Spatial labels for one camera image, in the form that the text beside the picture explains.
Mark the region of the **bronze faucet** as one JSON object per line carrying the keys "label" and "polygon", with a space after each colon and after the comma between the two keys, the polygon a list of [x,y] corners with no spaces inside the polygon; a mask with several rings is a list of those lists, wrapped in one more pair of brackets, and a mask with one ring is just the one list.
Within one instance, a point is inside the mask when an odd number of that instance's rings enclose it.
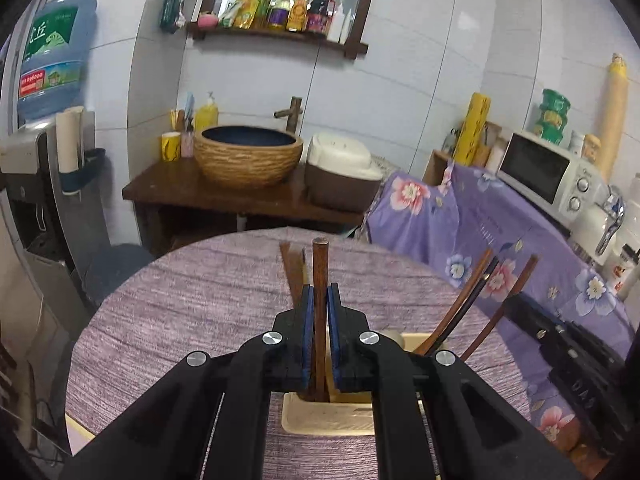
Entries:
{"label": "bronze faucet", "polygon": [[297,131],[300,116],[303,114],[303,99],[292,96],[290,106],[286,110],[277,110],[273,113],[276,119],[286,119],[285,130],[295,134]]}

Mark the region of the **white drink cup with straw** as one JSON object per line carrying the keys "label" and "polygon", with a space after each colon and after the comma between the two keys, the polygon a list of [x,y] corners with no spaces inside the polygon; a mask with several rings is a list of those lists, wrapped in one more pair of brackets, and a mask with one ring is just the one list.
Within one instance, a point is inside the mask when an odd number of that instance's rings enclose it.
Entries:
{"label": "white drink cup with straw", "polygon": [[611,292],[624,301],[638,280],[639,253],[629,244],[623,244],[618,252],[613,250],[603,268],[605,284]]}

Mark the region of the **thick brown chopstick in holder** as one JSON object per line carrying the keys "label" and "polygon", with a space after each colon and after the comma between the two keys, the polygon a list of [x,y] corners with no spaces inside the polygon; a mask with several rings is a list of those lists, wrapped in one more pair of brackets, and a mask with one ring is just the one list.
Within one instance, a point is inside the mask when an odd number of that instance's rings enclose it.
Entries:
{"label": "thick brown chopstick in holder", "polygon": [[431,333],[431,335],[428,336],[422,342],[422,344],[420,344],[420,346],[416,348],[416,350],[414,350],[414,353],[418,354],[419,356],[425,356],[432,350],[434,346],[436,346],[436,344],[442,343],[442,334],[445,333],[445,330],[451,325],[452,320],[454,319],[456,314],[462,309],[465,301],[469,298],[469,296],[471,296],[472,289],[483,277],[484,271],[494,261],[496,261],[496,258],[492,254],[492,250],[490,248],[486,249],[484,254],[482,255],[482,258],[480,258],[480,262],[477,263],[476,267],[474,268],[469,281],[467,281],[462,286],[462,289],[460,290],[456,300],[454,300],[452,306],[440,320],[434,332]]}

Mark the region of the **green hanging packet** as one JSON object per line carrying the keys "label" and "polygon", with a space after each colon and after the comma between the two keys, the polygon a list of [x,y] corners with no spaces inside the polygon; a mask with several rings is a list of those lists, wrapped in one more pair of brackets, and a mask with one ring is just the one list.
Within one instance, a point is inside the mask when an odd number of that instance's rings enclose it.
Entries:
{"label": "green hanging packet", "polygon": [[166,34],[174,34],[183,28],[186,20],[183,15],[184,0],[164,0],[160,12],[160,30]]}

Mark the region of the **green instant noodle cups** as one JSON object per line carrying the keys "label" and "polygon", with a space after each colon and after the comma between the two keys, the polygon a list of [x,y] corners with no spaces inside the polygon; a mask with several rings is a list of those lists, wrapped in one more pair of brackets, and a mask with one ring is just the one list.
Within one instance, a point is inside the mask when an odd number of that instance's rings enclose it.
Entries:
{"label": "green instant noodle cups", "polygon": [[552,144],[560,145],[570,111],[570,101],[555,90],[544,89],[539,110],[540,115],[535,122],[533,134]]}

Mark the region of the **white brown rice cooker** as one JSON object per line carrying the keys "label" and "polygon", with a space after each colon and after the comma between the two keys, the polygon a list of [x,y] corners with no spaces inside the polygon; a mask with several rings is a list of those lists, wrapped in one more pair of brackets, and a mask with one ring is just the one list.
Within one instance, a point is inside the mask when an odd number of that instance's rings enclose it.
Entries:
{"label": "white brown rice cooker", "polygon": [[305,186],[311,203],[363,214],[382,181],[382,170],[361,142],[328,132],[311,138],[305,162]]}

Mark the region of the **white microwave oven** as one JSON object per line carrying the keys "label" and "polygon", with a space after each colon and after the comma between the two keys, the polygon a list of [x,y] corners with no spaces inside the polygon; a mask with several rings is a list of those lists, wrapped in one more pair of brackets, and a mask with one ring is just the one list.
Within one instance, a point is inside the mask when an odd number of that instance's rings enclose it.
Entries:
{"label": "white microwave oven", "polygon": [[526,131],[512,133],[497,177],[565,229],[608,197],[591,162]]}

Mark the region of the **brown chopstick pair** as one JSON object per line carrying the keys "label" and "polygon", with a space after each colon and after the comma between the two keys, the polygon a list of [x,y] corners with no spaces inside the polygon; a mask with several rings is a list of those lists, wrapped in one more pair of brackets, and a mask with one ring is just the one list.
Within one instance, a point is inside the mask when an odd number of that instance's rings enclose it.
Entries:
{"label": "brown chopstick pair", "polygon": [[330,400],[326,385],[326,291],[329,277],[329,241],[316,237],[312,241],[314,267],[314,356],[312,357],[312,393],[316,402]]}

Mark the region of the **blue water jug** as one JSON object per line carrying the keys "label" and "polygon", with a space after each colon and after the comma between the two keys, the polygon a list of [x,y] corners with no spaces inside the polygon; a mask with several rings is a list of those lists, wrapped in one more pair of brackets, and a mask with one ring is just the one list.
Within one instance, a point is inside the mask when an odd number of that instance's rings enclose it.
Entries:
{"label": "blue water jug", "polygon": [[21,66],[17,114],[34,122],[84,98],[96,0],[52,0],[35,15]]}

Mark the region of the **woven basin sink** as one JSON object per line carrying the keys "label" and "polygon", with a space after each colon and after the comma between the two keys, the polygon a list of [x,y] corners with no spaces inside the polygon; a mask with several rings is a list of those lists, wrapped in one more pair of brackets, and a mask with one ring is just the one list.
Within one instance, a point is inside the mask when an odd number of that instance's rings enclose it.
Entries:
{"label": "woven basin sink", "polygon": [[294,133],[218,126],[194,134],[194,158],[207,180],[226,188],[266,188],[298,166],[303,140]]}

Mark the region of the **water dispenser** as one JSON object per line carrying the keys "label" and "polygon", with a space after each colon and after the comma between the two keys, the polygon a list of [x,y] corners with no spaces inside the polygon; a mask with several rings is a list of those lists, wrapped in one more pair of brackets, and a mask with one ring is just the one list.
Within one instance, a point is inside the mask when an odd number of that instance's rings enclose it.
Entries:
{"label": "water dispenser", "polygon": [[1,174],[26,256],[81,282],[110,240],[99,179],[74,195],[62,191],[53,116],[24,125],[1,142]]}

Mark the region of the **yellow roll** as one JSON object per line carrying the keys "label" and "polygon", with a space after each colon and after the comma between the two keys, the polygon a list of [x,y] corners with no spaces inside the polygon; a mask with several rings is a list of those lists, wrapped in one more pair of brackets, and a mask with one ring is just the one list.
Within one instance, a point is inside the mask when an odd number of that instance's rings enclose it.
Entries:
{"label": "yellow roll", "polygon": [[468,111],[460,128],[456,147],[452,158],[462,166],[470,166],[474,159],[480,136],[486,124],[490,110],[491,99],[489,96],[474,92]]}

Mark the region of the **dark wooden sink counter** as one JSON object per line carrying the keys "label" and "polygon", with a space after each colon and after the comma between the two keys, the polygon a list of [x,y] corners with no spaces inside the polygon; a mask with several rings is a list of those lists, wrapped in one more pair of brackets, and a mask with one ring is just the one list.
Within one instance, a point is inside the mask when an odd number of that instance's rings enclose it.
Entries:
{"label": "dark wooden sink counter", "polygon": [[270,188],[234,190],[210,182],[193,159],[158,162],[122,189],[134,204],[142,245],[153,255],[204,238],[239,232],[247,219],[256,229],[306,226],[329,233],[359,226],[363,214],[311,203],[304,168]]}

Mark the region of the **brown wooden chopstick single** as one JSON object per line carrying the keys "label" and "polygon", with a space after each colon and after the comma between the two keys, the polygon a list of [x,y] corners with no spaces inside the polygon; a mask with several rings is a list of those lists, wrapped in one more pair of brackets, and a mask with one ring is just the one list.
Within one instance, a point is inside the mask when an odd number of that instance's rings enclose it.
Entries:
{"label": "brown wooden chopstick single", "polygon": [[470,356],[472,356],[475,350],[484,342],[491,331],[497,326],[498,322],[504,317],[504,314],[506,313],[506,300],[519,294],[523,290],[530,276],[533,274],[538,261],[539,257],[537,255],[531,255],[529,257],[520,276],[516,280],[510,292],[508,292],[508,294],[506,295],[506,299],[503,300],[503,302],[500,304],[494,315],[489,319],[488,323],[485,325],[482,331],[472,341],[472,344],[470,344],[469,347],[466,348],[465,352],[462,353],[462,361],[466,361]]}

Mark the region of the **paper cup stack holder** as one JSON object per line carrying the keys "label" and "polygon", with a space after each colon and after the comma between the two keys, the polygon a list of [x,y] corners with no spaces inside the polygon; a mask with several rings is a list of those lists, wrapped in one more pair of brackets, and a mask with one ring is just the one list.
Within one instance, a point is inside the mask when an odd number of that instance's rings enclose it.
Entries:
{"label": "paper cup stack holder", "polygon": [[104,166],[104,148],[84,148],[82,106],[66,108],[55,115],[56,158],[58,177],[64,195],[78,194],[96,180]]}

